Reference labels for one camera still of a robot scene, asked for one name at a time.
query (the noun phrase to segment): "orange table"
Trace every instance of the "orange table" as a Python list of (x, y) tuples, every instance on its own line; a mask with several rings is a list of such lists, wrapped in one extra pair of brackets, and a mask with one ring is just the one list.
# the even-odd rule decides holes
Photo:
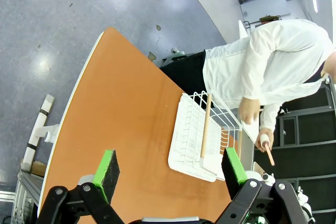
[[(73, 189), (116, 149), (112, 206), (124, 222), (199, 216), (215, 221), (230, 202), (225, 182), (171, 170), (168, 154), (182, 90), (118, 31), (101, 36), (63, 115), (43, 189)], [(82, 217), (80, 223), (93, 223)]]

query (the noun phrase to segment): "wooden stick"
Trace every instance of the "wooden stick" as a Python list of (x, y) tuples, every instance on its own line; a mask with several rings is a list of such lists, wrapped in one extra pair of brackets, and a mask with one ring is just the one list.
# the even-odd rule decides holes
[(265, 143), (265, 149), (266, 149), (266, 152), (267, 152), (267, 155), (268, 155), (268, 158), (269, 158), (269, 161), (271, 162), (271, 165), (272, 166), (275, 166), (275, 163), (274, 163), (274, 159), (273, 159), (273, 156), (272, 156), (272, 153), (268, 147), (268, 143)]
[(242, 156), (241, 155), (242, 154), (241, 153), (242, 152), (242, 149), (241, 149), (242, 141), (243, 141), (243, 132), (239, 131), (239, 137), (238, 137), (238, 157), (239, 157), (239, 160), (241, 160), (240, 157)]
[(208, 98), (206, 100), (206, 109), (205, 109), (205, 121), (204, 121), (204, 129), (203, 129), (203, 138), (202, 138), (202, 149), (201, 149), (201, 157), (205, 157), (205, 147), (206, 140), (208, 137), (208, 127), (209, 127), (209, 116), (211, 110), (211, 93), (208, 94)]

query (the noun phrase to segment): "bolt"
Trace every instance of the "bolt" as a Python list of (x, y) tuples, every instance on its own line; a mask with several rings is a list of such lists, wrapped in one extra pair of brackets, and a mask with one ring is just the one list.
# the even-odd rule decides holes
[(279, 184), (279, 188), (280, 188), (280, 190), (284, 190), (286, 188), (286, 186), (284, 184)]
[(60, 189), (60, 188), (56, 189), (56, 194), (57, 194), (57, 195), (60, 195), (60, 194), (62, 194), (62, 193), (63, 193), (63, 190), (62, 190), (62, 189)]
[(90, 187), (90, 186), (84, 186), (84, 187), (83, 187), (83, 190), (84, 190), (84, 191), (89, 191), (89, 190), (91, 190), (91, 187)]
[(250, 186), (251, 186), (251, 187), (256, 187), (256, 186), (257, 186), (257, 182), (255, 182), (255, 181), (251, 181), (251, 182), (250, 182)]

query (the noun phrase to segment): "concrete floor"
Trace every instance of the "concrete floor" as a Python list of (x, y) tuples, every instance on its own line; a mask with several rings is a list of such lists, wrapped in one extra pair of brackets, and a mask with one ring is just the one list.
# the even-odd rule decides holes
[[(0, 0), (0, 190), (15, 190), (45, 95), (55, 97), (47, 124), (59, 123), (94, 42), (109, 26), (158, 59), (173, 47), (198, 52), (225, 43), (198, 0)], [(36, 160), (47, 163), (50, 150), (41, 142)], [(0, 205), (1, 219), (10, 208)]]

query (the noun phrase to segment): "wire basket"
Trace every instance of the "wire basket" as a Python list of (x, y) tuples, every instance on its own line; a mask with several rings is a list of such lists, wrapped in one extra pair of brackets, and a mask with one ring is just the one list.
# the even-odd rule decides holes
[(178, 107), (169, 167), (209, 182), (225, 180), (223, 152), (235, 146), (242, 125), (214, 91), (183, 93)]

